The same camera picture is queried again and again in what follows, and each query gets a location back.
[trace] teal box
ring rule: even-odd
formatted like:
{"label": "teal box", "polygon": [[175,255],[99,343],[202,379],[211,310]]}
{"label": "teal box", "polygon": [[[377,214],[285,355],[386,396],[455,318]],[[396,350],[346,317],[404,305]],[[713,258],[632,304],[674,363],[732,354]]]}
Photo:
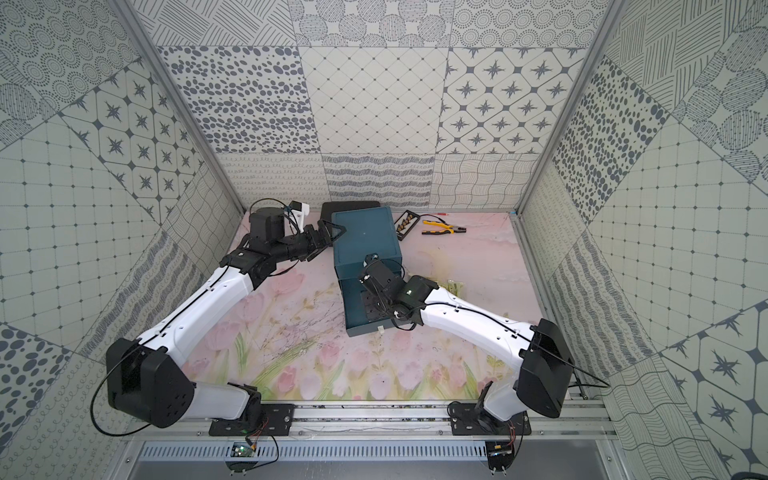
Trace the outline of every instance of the teal box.
{"label": "teal box", "polygon": [[366,255],[371,253],[377,253],[382,260],[396,260],[397,263],[384,263],[392,272],[400,275],[398,263],[402,263],[402,254],[392,210],[389,207],[377,207],[336,212],[331,216],[331,221],[346,228],[346,233],[333,243],[333,267],[339,277],[344,299],[347,335],[375,332],[379,325],[389,328],[392,322],[386,317],[369,320],[362,301],[366,289],[357,279],[364,268],[362,263]]}

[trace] patterned wall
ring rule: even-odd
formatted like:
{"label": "patterned wall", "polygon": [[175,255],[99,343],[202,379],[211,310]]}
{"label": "patterned wall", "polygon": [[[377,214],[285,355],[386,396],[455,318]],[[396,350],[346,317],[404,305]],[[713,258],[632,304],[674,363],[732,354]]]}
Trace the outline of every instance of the patterned wall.
{"label": "patterned wall", "polygon": [[767,14],[632,0],[523,214],[638,478],[768,473]]}
{"label": "patterned wall", "polygon": [[244,201],[512,210],[608,0],[133,5]]}
{"label": "patterned wall", "polygon": [[241,214],[106,2],[0,18],[0,478],[100,478],[106,347],[189,296]]}

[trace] floral tabletop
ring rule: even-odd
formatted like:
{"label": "floral tabletop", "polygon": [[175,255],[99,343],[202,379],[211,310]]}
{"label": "floral tabletop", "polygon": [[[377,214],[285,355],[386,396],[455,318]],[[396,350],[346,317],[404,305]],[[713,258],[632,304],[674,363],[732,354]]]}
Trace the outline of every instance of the floral tabletop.
{"label": "floral tabletop", "polygon": [[[318,216],[310,214],[307,222]],[[415,227],[400,243],[408,274],[443,286],[463,283],[458,294],[465,300],[538,323],[541,311],[508,215],[445,219],[467,233],[426,236],[419,231],[434,227]],[[247,231],[244,217],[233,248]],[[332,249],[242,299],[183,370],[199,382],[257,386],[269,400],[476,399],[489,380],[510,372],[471,343],[428,326],[347,336]]]}

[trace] grid pattern tile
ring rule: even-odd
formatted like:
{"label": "grid pattern tile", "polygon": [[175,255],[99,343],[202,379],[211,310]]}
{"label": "grid pattern tile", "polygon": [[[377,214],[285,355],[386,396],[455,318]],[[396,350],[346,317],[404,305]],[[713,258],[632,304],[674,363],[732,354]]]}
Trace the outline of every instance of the grid pattern tile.
{"label": "grid pattern tile", "polygon": [[159,226],[58,117],[0,162],[3,319],[73,348]]}

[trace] green leaf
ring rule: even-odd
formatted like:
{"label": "green leaf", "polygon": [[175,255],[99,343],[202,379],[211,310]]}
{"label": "green leaf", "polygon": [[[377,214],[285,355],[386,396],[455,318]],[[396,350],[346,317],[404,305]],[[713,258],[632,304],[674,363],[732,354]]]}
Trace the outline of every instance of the green leaf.
{"label": "green leaf", "polygon": [[341,375],[341,371],[344,368],[344,360],[341,361],[339,366],[336,367],[335,370],[333,370],[333,374],[328,379],[326,384],[323,386],[323,389],[320,390],[320,393],[317,395],[318,400],[327,400],[328,396],[330,395],[331,391],[333,390],[333,383],[339,378],[339,375]]}
{"label": "green leaf", "polygon": [[227,383],[229,379],[230,379],[230,351],[225,350],[224,358],[221,362],[221,367],[219,368],[219,371],[216,372],[216,376],[214,377],[214,383],[218,383],[222,385]]}
{"label": "green leaf", "polygon": [[283,352],[277,360],[272,362],[270,366],[266,367],[250,384],[253,386],[267,386],[272,385],[272,381],[275,379],[278,373],[280,373],[285,367],[287,367],[293,360],[301,355],[301,352],[310,348],[314,344],[314,341],[307,340],[304,343],[300,343],[294,346],[292,349]]}
{"label": "green leaf", "polygon": [[235,338],[235,352],[237,353],[237,371],[242,375],[248,364],[248,354],[250,353],[250,347],[246,345],[242,333],[238,333]]}
{"label": "green leaf", "polygon": [[472,373],[472,371],[469,369],[469,365],[467,365],[467,362],[464,363],[464,371],[467,373],[467,383],[464,384],[464,393],[467,394],[467,397],[470,399],[476,399],[478,398],[478,381],[475,378],[475,374]]}

